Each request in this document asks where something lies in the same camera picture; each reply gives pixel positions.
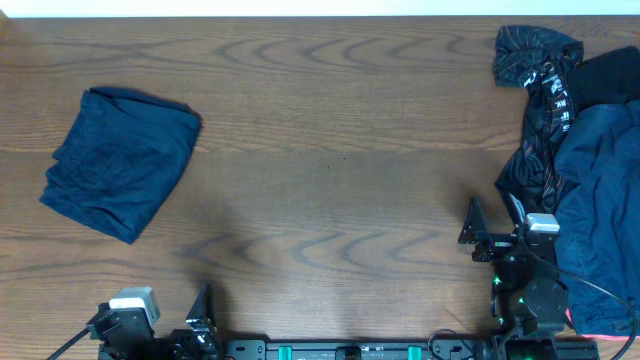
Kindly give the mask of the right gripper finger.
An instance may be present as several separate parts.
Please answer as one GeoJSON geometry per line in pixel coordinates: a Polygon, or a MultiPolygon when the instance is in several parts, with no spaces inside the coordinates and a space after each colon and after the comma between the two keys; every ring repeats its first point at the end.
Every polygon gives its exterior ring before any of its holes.
{"type": "Polygon", "coordinates": [[[471,197],[468,211],[457,242],[463,245],[475,245],[487,234],[487,225],[478,197],[471,197]]]}
{"type": "Polygon", "coordinates": [[[507,211],[515,225],[521,225],[525,221],[526,211],[523,204],[511,193],[507,193],[507,211]]]}

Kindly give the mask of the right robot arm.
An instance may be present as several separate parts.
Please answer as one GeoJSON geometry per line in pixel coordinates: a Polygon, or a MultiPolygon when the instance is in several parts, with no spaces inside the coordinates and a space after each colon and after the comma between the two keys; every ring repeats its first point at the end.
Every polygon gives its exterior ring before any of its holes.
{"type": "Polygon", "coordinates": [[[568,290],[554,270],[560,225],[551,214],[510,211],[510,233],[489,231],[478,198],[469,201],[458,237],[474,262],[493,268],[491,315],[500,328],[476,343],[476,359],[557,359],[554,336],[566,322],[568,290]]]}

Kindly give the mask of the navy blue shorts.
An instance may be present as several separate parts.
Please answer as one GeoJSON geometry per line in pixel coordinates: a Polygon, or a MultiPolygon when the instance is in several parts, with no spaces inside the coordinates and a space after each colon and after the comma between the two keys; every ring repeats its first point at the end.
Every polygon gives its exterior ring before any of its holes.
{"type": "Polygon", "coordinates": [[[92,87],[40,197],[82,225],[134,243],[181,179],[202,128],[188,105],[131,88],[92,87]]]}

